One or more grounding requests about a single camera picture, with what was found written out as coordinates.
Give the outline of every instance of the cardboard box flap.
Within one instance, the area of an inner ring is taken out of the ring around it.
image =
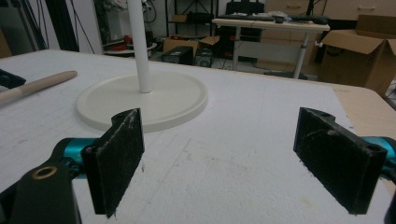
[[[383,39],[358,35],[354,30],[330,31],[322,40],[323,44],[363,54],[373,52],[382,42]]]
[[[356,30],[396,35],[396,17],[359,15]]]
[[[388,43],[390,45],[390,48],[393,51],[393,55],[396,56],[396,39],[390,39],[390,40],[388,40]]]
[[[207,37],[203,38],[202,40],[200,40],[199,42],[213,46],[216,43],[218,43],[219,40],[220,40],[220,36],[216,35],[216,36],[207,36]]]

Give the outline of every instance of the cabinet handle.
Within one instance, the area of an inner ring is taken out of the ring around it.
[[[291,4],[287,4],[286,7],[287,7],[287,8],[301,8],[301,5],[291,5]]]
[[[374,11],[375,10],[375,6],[372,6],[372,7],[359,6],[358,10]]]

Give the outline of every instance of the wooden desk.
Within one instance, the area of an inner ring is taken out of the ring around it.
[[[374,122],[371,127],[382,118],[395,127],[395,113],[379,103],[382,100],[374,93],[335,86],[336,95],[332,88],[313,82],[172,63],[149,65],[153,70],[199,78],[208,87],[208,105],[189,122],[145,133],[146,151],[117,210],[117,220],[96,216],[87,181],[74,180],[83,223],[383,221],[390,196],[381,181],[368,214],[351,216],[292,150],[301,106],[328,112],[338,124],[357,131],[367,124],[365,118],[352,128],[348,117],[368,111],[370,100],[378,106],[372,114],[367,112]],[[77,98],[97,82],[136,69],[134,59],[58,50],[3,59],[0,67],[28,82],[65,70],[78,71],[77,77],[65,83],[0,105],[0,191],[45,161],[61,139],[103,134],[78,118]],[[358,103],[350,105],[346,114],[337,96],[346,105]],[[361,133],[376,134],[369,131]]]
[[[306,47],[308,44],[309,34],[321,34],[323,31],[329,31],[328,25],[316,24],[296,24],[284,22],[282,24],[274,23],[273,21],[240,21],[240,20],[226,20],[214,19],[212,21],[217,25],[234,26],[236,27],[235,42],[233,47],[233,70],[237,69],[238,56],[247,56],[253,58],[267,59],[271,61],[280,61],[285,63],[296,63],[293,77],[298,78],[305,56]],[[282,45],[268,45],[257,42],[241,41],[240,33],[241,27],[259,28],[265,30],[284,30],[291,32],[304,33],[303,44],[299,47],[282,46]]]

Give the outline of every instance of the white pole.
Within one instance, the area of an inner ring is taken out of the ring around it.
[[[151,92],[149,58],[146,46],[145,23],[143,21],[142,1],[128,0],[128,13],[134,40],[134,58],[136,59],[137,76],[140,92]]]

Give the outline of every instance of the white stand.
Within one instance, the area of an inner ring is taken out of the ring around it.
[[[128,10],[137,73],[111,78],[84,91],[77,102],[81,119],[105,131],[114,115],[141,108],[143,131],[148,133],[195,118],[207,104],[205,84],[184,74],[150,73],[141,1],[128,0]]]

